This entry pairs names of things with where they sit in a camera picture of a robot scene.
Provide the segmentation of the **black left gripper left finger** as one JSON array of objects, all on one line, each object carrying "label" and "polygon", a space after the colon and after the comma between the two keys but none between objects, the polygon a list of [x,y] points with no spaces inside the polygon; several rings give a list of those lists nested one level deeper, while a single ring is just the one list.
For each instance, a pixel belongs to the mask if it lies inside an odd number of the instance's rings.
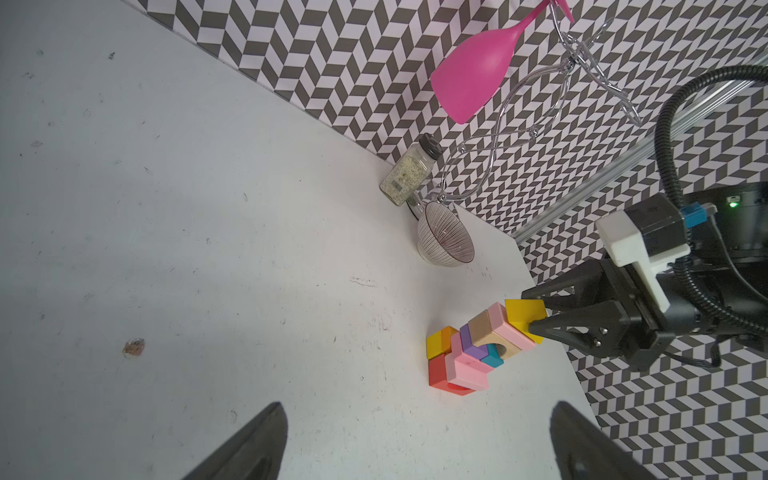
[{"label": "black left gripper left finger", "polygon": [[277,479],[287,437],[286,412],[272,402],[183,479]]}]

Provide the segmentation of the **natural wood block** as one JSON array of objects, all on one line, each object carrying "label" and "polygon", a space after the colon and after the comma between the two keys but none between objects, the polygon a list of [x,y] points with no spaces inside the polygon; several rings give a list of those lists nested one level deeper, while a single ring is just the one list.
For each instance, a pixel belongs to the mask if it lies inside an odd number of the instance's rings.
[{"label": "natural wood block", "polygon": [[497,344],[500,356],[503,360],[507,360],[508,358],[522,352],[514,345],[511,345],[505,339],[492,331],[488,310],[478,314],[467,324],[469,324],[470,327],[473,343],[476,346],[491,343]]}]

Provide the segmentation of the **orange wood block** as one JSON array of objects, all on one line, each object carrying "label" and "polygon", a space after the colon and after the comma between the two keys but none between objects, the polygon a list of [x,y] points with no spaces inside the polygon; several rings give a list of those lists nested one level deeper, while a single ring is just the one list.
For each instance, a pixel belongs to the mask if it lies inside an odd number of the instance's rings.
[{"label": "orange wood block", "polygon": [[453,327],[446,326],[439,333],[439,351],[441,354],[447,354],[452,351],[451,337],[457,333],[457,330]]}]

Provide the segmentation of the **pink half-round wood block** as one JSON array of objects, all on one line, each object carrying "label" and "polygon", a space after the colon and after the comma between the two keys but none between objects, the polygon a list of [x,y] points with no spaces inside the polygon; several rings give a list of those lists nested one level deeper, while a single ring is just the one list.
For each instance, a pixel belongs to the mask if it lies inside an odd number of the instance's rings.
[{"label": "pink half-round wood block", "polygon": [[461,363],[453,354],[445,359],[446,379],[455,386],[473,391],[484,391],[489,388],[488,374],[475,367]]}]

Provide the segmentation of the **purple wood cube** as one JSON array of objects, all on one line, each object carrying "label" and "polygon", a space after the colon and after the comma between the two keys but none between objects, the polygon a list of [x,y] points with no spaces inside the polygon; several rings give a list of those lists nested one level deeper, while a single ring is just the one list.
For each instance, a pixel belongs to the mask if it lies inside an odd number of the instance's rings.
[{"label": "purple wood cube", "polygon": [[459,332],[462,349],[466,354],[477,360],[483,360],[489,355],[488,347],[486,345],[476,346],[473,343],[469,324],[463,325]]}]

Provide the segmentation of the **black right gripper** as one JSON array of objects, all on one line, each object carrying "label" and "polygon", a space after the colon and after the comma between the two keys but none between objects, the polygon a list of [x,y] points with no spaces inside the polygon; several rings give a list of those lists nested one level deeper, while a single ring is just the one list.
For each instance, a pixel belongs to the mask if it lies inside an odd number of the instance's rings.
[{"label": "black right gripper", "polygon": [[[595,357],[619,358],[631,371],[648,371],[662,356],[714,371],[723,364],[720,345],[729,341],[767,357],[765,333],[703,313],[672,273],[664,273],[660,284],[670,302],[666,311],[659,309],[633,268],[591,259],[524,290],[521,298],[542,300],[552,311],[530,323],[531,333]],[[602,301],[595,302],[599,289]],[[696,336],[711,338],[704,358],[669,350],[673,341]]]}]

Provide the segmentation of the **teal wood cube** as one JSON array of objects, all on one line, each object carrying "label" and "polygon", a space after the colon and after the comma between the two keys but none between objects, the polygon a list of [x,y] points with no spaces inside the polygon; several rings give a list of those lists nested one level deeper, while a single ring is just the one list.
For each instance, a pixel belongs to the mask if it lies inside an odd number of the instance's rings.
[{"label": "teal wood cube", "polygon": [[501,358],[497,344],[486,344],[486,356],[481,359],[481,362],[488,365],[490,368],[495,369],[504,364],[504,360]]}]

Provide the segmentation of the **yellow triangular wood block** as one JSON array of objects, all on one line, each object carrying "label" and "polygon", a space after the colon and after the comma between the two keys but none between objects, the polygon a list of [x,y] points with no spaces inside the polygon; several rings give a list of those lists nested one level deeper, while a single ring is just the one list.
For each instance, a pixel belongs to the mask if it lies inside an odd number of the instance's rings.
[{"label": "yellow triangular wood block", "polygon": [[530,332],[530,325],[548,316],[545,304],[540,299],[507,299],[505,301],[507,322],[536,344],[543,338]]}]

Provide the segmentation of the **pink rectangular wood block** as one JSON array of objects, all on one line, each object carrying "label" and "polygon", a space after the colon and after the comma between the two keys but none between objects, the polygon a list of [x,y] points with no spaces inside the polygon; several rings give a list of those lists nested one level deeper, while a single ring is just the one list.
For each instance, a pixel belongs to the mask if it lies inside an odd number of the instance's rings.
[{"label": "pink rectangular wood block", "polygon": [[462,365],[471,367],[474,370],[478,372],[482,372],[484,374],[487,374],[494,370],[493,367],[487,365],[486,363],[482,362],[481,360],[478,360],[477,358],[473,357],[472,355],[464,351],[463,344],[461,341],[461,335],[459,333],[454,333],[451,336],[451,356],[453,357],[453,359],[457,364],[462,364]]}]

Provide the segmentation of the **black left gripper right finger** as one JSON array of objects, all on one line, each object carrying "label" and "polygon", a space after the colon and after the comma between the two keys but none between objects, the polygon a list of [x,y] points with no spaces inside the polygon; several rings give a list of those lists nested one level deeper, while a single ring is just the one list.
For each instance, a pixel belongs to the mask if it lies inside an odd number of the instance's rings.
[{"label": "black left gripper right finger", "polygon": [[656,479],[565,401],[559,401],[552,411],[550,438],[562,479]]}]

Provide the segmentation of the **red arch wood block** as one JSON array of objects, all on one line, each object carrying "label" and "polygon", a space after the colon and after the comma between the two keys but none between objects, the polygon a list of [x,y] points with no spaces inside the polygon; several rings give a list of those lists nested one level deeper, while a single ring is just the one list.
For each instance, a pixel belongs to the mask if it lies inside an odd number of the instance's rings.
[{"label": "red arch wood block", "polygon": [[448,381],[444,355],[439,355],[428,361],[428,381],[431,387],[454,395],[466,396],[473,393],[472,389]]}]

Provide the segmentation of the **yellow half-round wood block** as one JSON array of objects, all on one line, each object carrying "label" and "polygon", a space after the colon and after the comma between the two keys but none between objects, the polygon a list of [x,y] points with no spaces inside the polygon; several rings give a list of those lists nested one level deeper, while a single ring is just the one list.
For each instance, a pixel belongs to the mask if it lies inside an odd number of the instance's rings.
[{"label": "yellow half-round wood block", "polygon": [[432,360],[444,353],[442,333],[435,332],[426,339],[426,358]]}]

